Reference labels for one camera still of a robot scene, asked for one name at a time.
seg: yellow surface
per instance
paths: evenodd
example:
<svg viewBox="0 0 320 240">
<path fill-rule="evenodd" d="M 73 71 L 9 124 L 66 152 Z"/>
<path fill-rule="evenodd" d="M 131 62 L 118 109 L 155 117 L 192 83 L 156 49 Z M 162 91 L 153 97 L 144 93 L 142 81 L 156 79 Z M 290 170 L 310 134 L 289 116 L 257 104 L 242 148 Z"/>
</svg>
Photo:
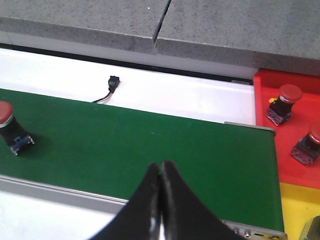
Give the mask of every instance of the yellow surface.
<svg viewBox="0 0 320 240">
<path fill-rule="evenodd" d="M 320 215 L 320 190 L 280 183 L 285 233 L 298 240 L 310 219 Z"/>
</svg>

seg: black connector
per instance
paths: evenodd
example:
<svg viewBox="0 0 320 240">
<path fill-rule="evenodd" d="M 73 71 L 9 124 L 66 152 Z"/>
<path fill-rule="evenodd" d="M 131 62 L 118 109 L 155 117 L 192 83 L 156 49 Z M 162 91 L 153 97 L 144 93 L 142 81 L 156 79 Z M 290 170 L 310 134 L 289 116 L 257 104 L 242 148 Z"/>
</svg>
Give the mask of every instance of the black connector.
<svg viewBox="0 0 320 240">
<path fill-rule="evenodd" d="M 120 79 L 118 76 L 110 76 L 110 79 L 108 80 L 109 93 L 105 97 L 93 101 L 93 103 L 101 103 L 103 101 L 108 100 L 111 97 L 111 95 L 115 92 L 119 83 L 120 83 Z"/>
<path fill-rule="evenodd" d="M 108 81 L 109 91 L 113 94 L 120 83 L 120 79 L 118 76 L 110 76 Z"/>
</svg>

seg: gray concrete slab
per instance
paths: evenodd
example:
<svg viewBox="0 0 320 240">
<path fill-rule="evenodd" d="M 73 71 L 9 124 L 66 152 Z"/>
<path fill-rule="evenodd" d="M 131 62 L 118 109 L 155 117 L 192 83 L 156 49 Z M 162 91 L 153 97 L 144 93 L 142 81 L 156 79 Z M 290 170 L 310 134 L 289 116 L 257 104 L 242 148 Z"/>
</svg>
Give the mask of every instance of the gray concrete slab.
<svg viewBox="0 0 320 240">
<path fill-rule="evenodd" d="M 320 76 L 319 0 L 172 0 L 159 54 Z"/>
<path fill-rule="evenodd" d="M 2 44 L 12 44 L 8 34 L 5 31 L 0 31 L 0 43 Z"/>
<path fill-rule="evenodd" d="M 0 31 L 139 53 L 154 49 L 167 0 L 2 0 Z"/>
</svg>

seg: green conveyor belt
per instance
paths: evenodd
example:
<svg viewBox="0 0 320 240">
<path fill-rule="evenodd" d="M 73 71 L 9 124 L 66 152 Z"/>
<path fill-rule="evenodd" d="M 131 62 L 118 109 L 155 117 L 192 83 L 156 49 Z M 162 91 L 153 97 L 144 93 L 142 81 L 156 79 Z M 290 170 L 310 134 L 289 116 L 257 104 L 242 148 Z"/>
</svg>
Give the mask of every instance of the green conveyor belt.
<svg viewBox="0 0 320 240">
<path fill-rule="evenodd" d="M 4 89 L 0 100 L 36 142 L 15 156 L 0 139 L 2 175 L 129 199 L 148 164 L 173 160 L 219 218 L 284 231 L 270 131 Z"/>
</svg>

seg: red tray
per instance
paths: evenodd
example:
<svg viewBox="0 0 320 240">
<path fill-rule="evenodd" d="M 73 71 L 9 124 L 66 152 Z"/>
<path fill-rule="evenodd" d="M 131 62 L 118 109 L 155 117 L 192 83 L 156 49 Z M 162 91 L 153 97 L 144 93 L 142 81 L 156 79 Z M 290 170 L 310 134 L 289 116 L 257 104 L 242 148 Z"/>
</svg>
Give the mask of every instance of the red tray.
<svg viewBox="0 0 320 240">
<path fill-rule="evenodd" d="M 320 121 L 320 77 L 260 70 L 253 78 L 256 124 L 274 128 L 279 180 L 283 183 L 320 189 L 320 160 L 308 167 L 290 156 L 291 149 L 304 137 L 311 123 Z M 292 107 L 292 117 L 275 126 L 266 116 L 269 99 L 278 98 L 279 87 L 294 84 L 303 97 Z"/>
</svg>

